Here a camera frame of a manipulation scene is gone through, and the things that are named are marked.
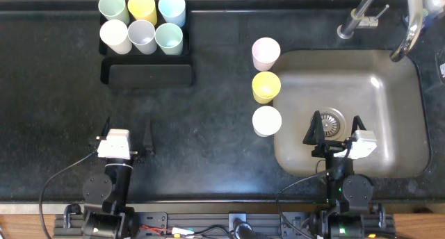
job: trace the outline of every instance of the stainless steel sink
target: stainless steel sink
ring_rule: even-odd
[[[416,66],[399,63],[390,51],[290,51],[273,71],[282,82],[273,106],[282,115],[275,134],[275,156],[288,173],[314,174],[320,158],[302,140],[315,110],[323,116],[328,139],[350,136],[359,115],[378,140],[367,158],[354,161],[356,174],[374,177],[417,176],[426,168],[430,150]],[[324,162],[318,168],[324,170]]]

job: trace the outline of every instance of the cup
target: cup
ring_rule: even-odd
[[[154,0],[128,0],[128,9],[136,20],[147,20],[154,26],[158,22]]]
[[[167,23],[173,23],[179,27],[183,27],[186,23],[185,0],[159,0],[158,8]]]
[[[120,20],[105,22],[100,28],[100,39],[118,54],[127,54],[131,50],[127,25]]]
[[[261,137],[273,135],[281,128],[280,112],[272,106],[258,108],[252,117],[253,129]]]
[[[272,38],[260,38],[252,46],[253,65],[260,72],[268,71],[280,57],[280,45]]]
[[[160,25],[154,34],[154,39],[166,55],[182,53],[183,34],[179,26],[172,23]]]
[[[267,104],[281,90],[281,81],[272,72],[260,72],[252,81],[253,97],[260,104]]]
[[[125,0],[99,0],[99,11],[108,20],[117,19],[126,25],[130,23]]]
[[[128,27],[128,38],[144,54],[156,51],[158,45],[154,40],[154,26],[147,20],[136,20]]]

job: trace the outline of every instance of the sink drain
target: sink drain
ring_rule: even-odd
[[[329,140],[340,138],[346,130],[345,117],[334,108],[324,108],[320,110],[321,123],[325,136]]]

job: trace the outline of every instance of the chrome faucet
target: chrome faucet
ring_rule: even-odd
[[[368,10],[369,6],[374,0],[362,0],[359,6],[356,9],[353,9],[350,12],[349,17],[346,19],[344,24],[338,27],[337,34],[340,38],[348,39],[351,38],[354,34],[354,30],[356,28],[360,28],[362,26],[362,22],[365,20],[364,13]],[[417,41],[419,37],[420,30],[423,22],[423,4],[422,0],[408,0],[408,8],[409,8],[409,24],[407,28],[407,33],[405,38],[403,38],[401,44],[391,52],[389,58],[393,62],[400,61],[408,52],[410,52],[411,48]],[[367,26],[368,27],[376,27],[378,25],[378,17],[381,16],[381,13],[377,17],[368,17]]]

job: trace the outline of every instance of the wooden surface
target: wooden surface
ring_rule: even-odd
[[[45,215],[52,235],[54,215]],[[399,234],[409,238],[445,238],[445,214],[395,215]],[[0,215],[0,225],[6,239],[46,239],[38,215]]]

